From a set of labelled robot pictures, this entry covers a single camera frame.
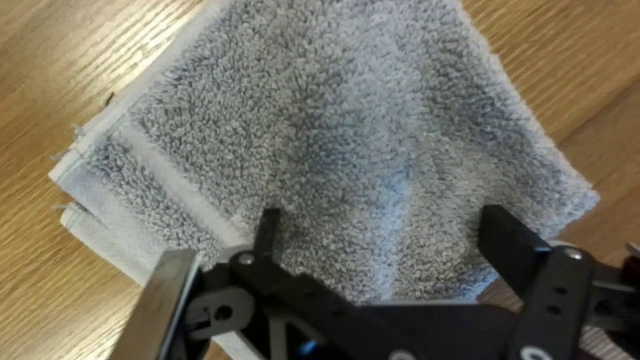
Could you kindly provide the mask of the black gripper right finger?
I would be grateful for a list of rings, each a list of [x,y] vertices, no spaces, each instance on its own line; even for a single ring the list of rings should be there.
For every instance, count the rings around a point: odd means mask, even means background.
[[[492,205],[479,214],[478,251],[509,290],[523,299],[552,247],[505,209]]]

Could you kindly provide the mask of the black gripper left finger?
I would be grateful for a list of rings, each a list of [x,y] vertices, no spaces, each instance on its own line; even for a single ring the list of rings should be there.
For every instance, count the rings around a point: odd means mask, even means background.
[[[275,266],[274,248],[279,229],[281,212],[277,209],[265,209],[259,219],[259,227],[254,240],[254,269],[271,270]]]

